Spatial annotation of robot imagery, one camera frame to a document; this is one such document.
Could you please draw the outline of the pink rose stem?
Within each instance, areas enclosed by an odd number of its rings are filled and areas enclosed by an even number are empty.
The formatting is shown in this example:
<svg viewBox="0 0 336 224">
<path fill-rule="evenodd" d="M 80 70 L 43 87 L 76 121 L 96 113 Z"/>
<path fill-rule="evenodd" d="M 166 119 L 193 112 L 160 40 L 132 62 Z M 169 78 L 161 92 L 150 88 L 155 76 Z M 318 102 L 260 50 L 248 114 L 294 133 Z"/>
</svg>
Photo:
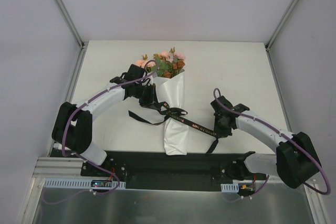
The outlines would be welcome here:
<svg viewBox="0 0 336 224">
<path fill-rule="evenodd" d="M 159 58 L 160 60 L 165 60 L 173 62 L 175 56 L 175 48 L 171 48 L 169 51 L 162 51 L 158 54 L 153 55 L 153 59 Z"/>
</svg>

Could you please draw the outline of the peach rose stem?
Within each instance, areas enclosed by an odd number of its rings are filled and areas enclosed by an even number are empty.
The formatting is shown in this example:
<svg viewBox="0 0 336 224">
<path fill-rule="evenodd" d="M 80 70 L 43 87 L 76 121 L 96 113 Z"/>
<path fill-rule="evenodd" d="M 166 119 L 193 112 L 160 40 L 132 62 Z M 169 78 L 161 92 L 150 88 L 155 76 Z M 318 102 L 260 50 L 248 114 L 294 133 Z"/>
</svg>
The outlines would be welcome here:
<svg viewBox="0 0 336 224">
<path fill-rule="evenodd" d="M 177 58 L 178 60 L 183 60 L 184 61 L 186 59 L 185 55 L 183 53 L 180 53 L 180 52 L 175 52 L 173 55 L 174 55 L 174 58 Z"/>
<path fill-rule="evenodd" d="M 155 61 L 150 61 L 150 58 L 147 56 L 147 54 L 144 54 L 141 56 L 141 59 L 137 60 L 134 64 L 144 69 L 150 69 L 155 66 Z"/>
</svg>

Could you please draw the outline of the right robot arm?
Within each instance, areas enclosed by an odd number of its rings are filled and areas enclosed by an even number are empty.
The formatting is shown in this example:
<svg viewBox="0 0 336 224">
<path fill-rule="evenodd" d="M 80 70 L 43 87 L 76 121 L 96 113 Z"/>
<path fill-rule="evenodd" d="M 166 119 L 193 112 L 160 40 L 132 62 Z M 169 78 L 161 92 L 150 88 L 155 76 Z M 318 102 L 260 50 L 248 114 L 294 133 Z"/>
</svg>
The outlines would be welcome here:
<svg viewBox="0 0 336 224">
<path fill-rule="evenodd" d="M 234 169 L 240 178 L 248 179 L 254 173 L 261 173 L 279 177 L 288 187 L 297 188 L 318 173 L 321 163 L 306 133 L 279 130 L 245 105 L 232 106 L 224 96 L 212 101 L 211 106 L 215 112 L 216 132 L 231 136 L 232 131 L 238 129 L 273 151 L 273 154 L 246 153 Z"/>
</svg>

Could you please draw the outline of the black printed ribbon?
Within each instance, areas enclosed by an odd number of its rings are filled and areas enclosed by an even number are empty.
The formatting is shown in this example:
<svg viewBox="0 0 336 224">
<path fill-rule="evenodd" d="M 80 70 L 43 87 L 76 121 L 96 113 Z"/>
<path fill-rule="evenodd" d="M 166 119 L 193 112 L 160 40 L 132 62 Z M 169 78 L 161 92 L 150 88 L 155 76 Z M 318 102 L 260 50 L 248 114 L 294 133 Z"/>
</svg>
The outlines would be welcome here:
<svg viewBox="0 0 336 224">
<path fill-rule="evenodd" d="M 187 115 L 185 110 L 171 108 L 166 102 L 158 103 L 156 105 L 156 110 L 164 116 L 163 121 L 151 123 L 131 111 L 129 111 L 129 116 L 139 122 L 149 125 L 158 126 L 164 124 L 164 148 L 166 155 L 187 154 L 186 148 L 190 128 L 205 133 L 215 139 L 206 154 L 211 154 L 215 150 L 220 137 L 217 137 L 217 134 L 213 130 L 183 118 L 183 116 Z"/>
</svg>

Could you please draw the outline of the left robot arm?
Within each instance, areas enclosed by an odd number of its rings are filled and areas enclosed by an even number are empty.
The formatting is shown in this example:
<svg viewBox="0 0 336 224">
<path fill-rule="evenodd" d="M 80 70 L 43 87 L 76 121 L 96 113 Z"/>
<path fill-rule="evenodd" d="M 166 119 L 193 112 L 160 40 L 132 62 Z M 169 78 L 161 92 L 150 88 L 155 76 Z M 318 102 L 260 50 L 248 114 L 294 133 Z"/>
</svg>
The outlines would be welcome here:
<svg viewBox="0 0 336 224">
<path fill-rule="evenodd" d="M 110 173 L 108 154 L 93 142 L 93 123 L 102 113 L 129 97 L 139 100 L 142 107 L 156 102 L 155 85 L 150 84 L 154 72 L 132 64 L 127 72 L 112 78 L 97 94 L 78 103 L 63 103 L 58 111 L 51 138 L 61 144 L 62 154 L 80 155 L 93 163 L 99 176 Z"/>
</svg>

